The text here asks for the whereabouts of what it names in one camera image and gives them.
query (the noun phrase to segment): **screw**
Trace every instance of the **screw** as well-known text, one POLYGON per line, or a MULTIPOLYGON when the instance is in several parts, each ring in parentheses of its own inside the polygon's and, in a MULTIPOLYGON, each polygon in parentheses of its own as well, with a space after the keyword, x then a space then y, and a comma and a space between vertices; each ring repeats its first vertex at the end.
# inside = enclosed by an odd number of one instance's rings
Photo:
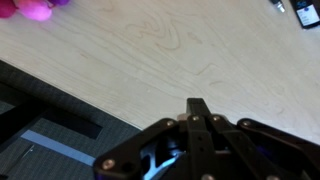
POLYGON ((168 121, 167 122, 167 126, 172 126, 173 125, 173 121, 168 121))
POLYGON ((107 159, 103 162, 102 164, 102 169, 103 170, 109 170, 111 168, 113 168, 113 166, 115 165, 115 161, 113 159, 107 159))
POLYGON ((214 180, 214 177, 211 174, 204 174, 201 180, 214 180))
POLYGON ((193 116, 192 118, 194 121, 198 121, 199 120, 199 117, 198 116, 193 116))
POLYGON ((277 176, 270 175, 267 177, 267 180, 280 180, 280 178, 277 176))
POLYGON ((214 121, 218 121, 219 119, 220 119, 219 116, 214 116, 214 117, 213 117, 213 120, 214 120, 214 121))
POLYGON ((244 122, 243 122, 243 125, 245 125, 245 126, 250 126, 250 125, 251 125, 251 122, 250 122, 250 121, 244 121, 244 122))

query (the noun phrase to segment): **pink object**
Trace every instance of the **pink object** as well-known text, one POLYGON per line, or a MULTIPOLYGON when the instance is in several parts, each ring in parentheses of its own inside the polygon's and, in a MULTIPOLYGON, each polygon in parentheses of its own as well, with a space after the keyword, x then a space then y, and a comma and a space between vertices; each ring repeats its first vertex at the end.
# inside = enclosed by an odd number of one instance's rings
POLYGON ((52 10, 44 0, 16 0, 19 12, 28 19, 45 21, 50 18, 52 10))
POLYGON ((13 0, 0 0, 0 18, 9 18, 16 12, 13 0))

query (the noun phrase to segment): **wood grain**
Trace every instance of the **wood grain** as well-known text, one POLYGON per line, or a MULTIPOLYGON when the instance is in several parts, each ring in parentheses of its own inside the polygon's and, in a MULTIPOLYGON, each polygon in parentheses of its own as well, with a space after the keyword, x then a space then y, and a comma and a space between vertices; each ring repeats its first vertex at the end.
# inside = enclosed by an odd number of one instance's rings
POLYGON ((320 33, 289 2, 77 0, 34 22, 0 21, 0 58, 145 128, 202 97, 320 144, 320 33))

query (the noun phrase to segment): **white strip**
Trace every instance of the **white strip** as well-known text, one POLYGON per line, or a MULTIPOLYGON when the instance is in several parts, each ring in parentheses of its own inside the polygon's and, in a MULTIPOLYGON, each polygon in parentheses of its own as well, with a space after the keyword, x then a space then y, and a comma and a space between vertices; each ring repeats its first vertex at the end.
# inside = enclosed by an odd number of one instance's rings
POLYGON ((89 156, 83 152, 80 152, 76 149, 73 149, 69 146, 66 146, 62 143, 59 143, 53 139, 50 139, 46 136, 43 136, 41 134, 38 134, 34 131, 26 131, 24 134, 21 135, 22 138, 27 139, 29 141, 32 141, 36 144, 39 144, 41 146, 44 146, 46 148, 49 148, 53 151, 56 151, 60 154, 63 154, 67 157, 70 157, 72 159, 75 159, 77 161, 80 161, 84 164, 87 164, 89 166, 92 166, 95 158, 92 156, 89 156))

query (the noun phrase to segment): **small electronic device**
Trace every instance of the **small electronic device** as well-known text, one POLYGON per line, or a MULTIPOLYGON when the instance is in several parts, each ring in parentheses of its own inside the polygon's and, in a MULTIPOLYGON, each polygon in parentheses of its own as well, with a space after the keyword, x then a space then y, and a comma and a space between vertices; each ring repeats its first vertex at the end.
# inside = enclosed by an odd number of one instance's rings
POLYGON ((310 29, 320 25, 320 3, 312 0, 290 0, 292 7, 303 29, 310 29))

